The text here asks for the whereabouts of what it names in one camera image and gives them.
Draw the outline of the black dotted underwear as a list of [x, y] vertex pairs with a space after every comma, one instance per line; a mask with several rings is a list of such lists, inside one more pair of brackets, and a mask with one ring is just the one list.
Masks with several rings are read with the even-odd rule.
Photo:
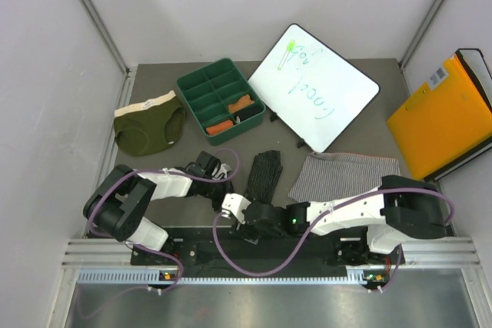
[[270, 204], [283, 171], [280, 151], [265, 151], [254, 157], [245, 197], [249, 201]]

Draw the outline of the olive green underwear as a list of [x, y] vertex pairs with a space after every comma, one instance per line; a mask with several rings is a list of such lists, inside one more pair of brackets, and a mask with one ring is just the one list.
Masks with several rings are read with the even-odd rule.
[[186, 110], [174, 91], [114, 111], [118, 148], [132, 157], [157, 154], [181, 138]]

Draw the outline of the green compartment tray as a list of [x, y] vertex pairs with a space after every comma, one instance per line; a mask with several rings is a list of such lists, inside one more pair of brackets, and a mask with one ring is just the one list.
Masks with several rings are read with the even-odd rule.
[[[177, 86], [202, 133], [213, 146], [223, 144], [263, 122], [266, 111], [264, 103], [230, 58], [222, 58], [180, 77]], [[262, 106], [263, 111], [238, 124], [235, 113], [229, 113], [228, 105], [245, 94], [254, 100], [253, 105]], [[232, 120], [234, 127], [215, 136], [205, 131], [206, 127], [225, 120]]]

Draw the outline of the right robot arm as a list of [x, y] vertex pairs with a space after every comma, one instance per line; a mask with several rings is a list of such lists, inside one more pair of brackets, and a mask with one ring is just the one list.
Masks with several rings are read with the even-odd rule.
[[364, 261], [376, 263], [404, 242], [446, 237], [450, 218], [441, 210], [443, 201], [434, 185], [388, 175], [382, 177], [380, 186], [353, 197], [275, 207], [227, 194], [221, 209], [226, 217], [250, 227], [254, 239], [261, 234], [323, 237], [364, 227], [366, 239], [359, 243], [358, 251]]

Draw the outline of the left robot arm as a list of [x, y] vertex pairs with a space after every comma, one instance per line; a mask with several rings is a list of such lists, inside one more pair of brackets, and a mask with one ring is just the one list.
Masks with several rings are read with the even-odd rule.
[[134, 170], [119, 164], [113, 168], [83, 208], [91, 232], [119, 242], [141, 245], [156, 263], [174, 255], [168, 232], [145, 217], [154, 200], [200, 196], [209, 199], [215, 211], [233, 191], [232, 169], [208, 152], [184, 167]]

